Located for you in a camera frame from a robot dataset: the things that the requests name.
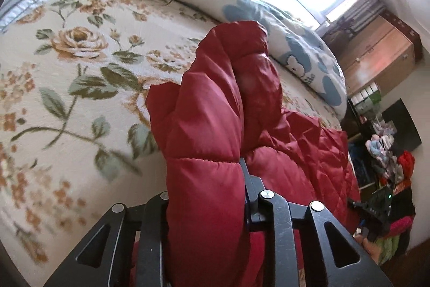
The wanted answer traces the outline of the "floral cream bed blanket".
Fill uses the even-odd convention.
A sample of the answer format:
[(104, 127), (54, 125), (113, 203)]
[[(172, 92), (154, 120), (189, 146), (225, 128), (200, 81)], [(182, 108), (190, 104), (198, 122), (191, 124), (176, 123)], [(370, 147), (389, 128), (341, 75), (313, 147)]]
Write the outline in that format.
[[(175, 0), (48, 0), (1, 34), (1, 242), (29, 286), (44, 285), (114, 204), (168, 192), (146, 98), (180, 84), (221, 24)], [(284, 108), (341, 130), (268, 41), (267, 57)]]

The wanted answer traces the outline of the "red quilted down coat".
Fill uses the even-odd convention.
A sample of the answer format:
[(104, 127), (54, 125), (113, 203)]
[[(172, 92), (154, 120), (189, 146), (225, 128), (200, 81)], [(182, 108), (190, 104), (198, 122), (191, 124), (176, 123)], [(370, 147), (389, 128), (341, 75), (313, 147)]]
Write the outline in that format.
[(346, 134), (284, 108), (267, 34), (224, 23), (199, 43), (181, 83), (149, 89), (152, 134), (166, 159), (173, 286), (261, 286), (265, 238), (246, 228), (240, 160), (286, 200), (321, 201), (349, 231), (359, 198)]

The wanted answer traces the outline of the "pile of colourful clothes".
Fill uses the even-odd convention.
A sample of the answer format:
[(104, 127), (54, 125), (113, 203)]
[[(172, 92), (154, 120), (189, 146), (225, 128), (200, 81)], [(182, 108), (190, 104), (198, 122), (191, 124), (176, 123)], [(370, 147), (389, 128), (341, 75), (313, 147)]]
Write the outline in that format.
[(378, 234), (376, 245), (381, 249), (378, 264), (402, 255), (409, 245), (410, 231), (416, 215), (412, 194), (415, 158), (410, 151), (398, 148), (390, 134), (374, 134), (365, 142), (372, 157), (372, 167), (381, 185), (381, 198), (388, 206), (387, 233)]

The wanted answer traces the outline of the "dark shelf with items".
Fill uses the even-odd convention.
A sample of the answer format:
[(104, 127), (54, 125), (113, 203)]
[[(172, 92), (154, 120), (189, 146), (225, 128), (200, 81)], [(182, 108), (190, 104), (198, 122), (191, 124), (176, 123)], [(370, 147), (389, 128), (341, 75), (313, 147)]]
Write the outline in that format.
[(402, 100), (381, 110), (382, 95), (375, 83), (348, 99), (342, 129), (361, 189), (388, 186), (394, 194), (411, 187), (412, 154), (422, 141)]

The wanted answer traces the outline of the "wooden wardrobe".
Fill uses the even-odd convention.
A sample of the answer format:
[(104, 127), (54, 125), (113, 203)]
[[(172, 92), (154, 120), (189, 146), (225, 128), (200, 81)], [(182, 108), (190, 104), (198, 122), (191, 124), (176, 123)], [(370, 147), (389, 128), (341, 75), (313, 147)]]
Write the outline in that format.
[(381, 95), (388, 94), (408, 78), (422, 58), (418, 32), (384, 10), (348, 42), (338, 63), (351, 98), (372, 83)]

